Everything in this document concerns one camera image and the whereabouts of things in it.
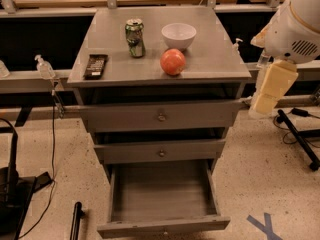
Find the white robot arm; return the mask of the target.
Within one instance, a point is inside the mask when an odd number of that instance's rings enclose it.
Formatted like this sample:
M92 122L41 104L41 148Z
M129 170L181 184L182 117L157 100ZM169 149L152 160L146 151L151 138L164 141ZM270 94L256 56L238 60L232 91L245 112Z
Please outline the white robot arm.
M320 0L285 0L251 44L274 62L258 74L251 110L268 115L298 77L297 65L320 54Z

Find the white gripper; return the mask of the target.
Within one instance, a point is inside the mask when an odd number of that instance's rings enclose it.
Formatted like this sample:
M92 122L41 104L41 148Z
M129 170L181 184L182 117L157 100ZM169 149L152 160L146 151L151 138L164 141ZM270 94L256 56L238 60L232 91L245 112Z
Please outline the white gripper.
M258 75L251 102L251 109L256 113L270 114L297 79L295 64L310 62L320 55L319 3L320 0L286 0L252 38L252 45L263 48L275 59L282 59Z

